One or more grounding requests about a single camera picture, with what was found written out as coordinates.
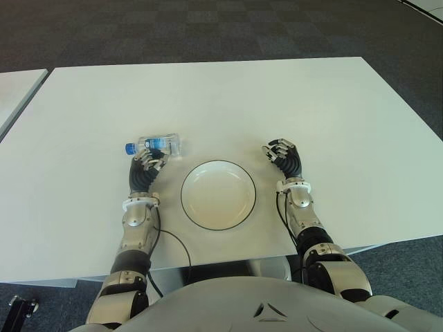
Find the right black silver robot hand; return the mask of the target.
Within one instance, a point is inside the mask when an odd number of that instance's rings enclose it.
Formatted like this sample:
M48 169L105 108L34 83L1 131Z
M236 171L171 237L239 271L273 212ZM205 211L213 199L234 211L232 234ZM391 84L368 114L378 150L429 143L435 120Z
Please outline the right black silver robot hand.
M301 178L302 163L296 146L284 139L272 140L262 146L264 155L273 163L285 178Z

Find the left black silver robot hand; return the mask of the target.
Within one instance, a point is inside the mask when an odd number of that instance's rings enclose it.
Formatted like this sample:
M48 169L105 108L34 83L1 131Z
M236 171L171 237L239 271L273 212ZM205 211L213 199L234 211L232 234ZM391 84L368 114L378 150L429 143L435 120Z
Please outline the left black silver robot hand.
M168 159L169 155L159 149L142 149L137 152L129 170L130 194L148 193Z

